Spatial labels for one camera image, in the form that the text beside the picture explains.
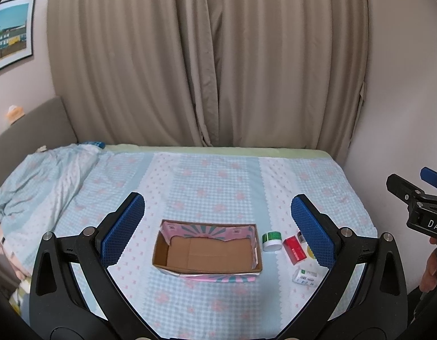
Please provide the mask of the right hand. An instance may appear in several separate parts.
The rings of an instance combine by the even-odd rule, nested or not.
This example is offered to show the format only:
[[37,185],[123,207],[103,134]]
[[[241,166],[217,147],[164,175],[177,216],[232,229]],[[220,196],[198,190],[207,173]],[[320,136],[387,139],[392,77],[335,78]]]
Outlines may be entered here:
[[419,289],[422,293],[428,293],[437,285],[437,250],[435,249],[428,257],[425,271],[421,277]]

